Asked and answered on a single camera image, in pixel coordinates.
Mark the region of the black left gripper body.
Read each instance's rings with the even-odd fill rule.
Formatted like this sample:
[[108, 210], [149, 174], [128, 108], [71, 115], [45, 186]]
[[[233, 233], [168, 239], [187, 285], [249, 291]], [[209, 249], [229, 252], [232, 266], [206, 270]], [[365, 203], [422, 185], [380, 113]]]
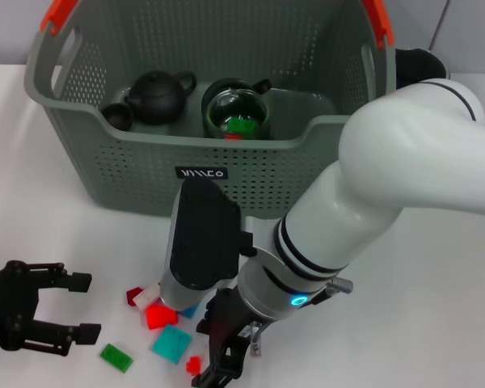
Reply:
[[0, 270], [0, 348], [20, 350], [27, 337], [37, 306], [37, 292], [30, 267], [9, 261]]

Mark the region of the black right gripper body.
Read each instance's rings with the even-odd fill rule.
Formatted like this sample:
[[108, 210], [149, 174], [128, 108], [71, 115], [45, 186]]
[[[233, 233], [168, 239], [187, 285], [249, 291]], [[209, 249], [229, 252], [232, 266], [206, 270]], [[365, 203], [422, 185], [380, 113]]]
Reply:
[[219, 289], [207, 307], [209, 360], [212, 364], [243, 363], [249, 339], [239, 332], [250, 323], [251, 311], [238, 288]]

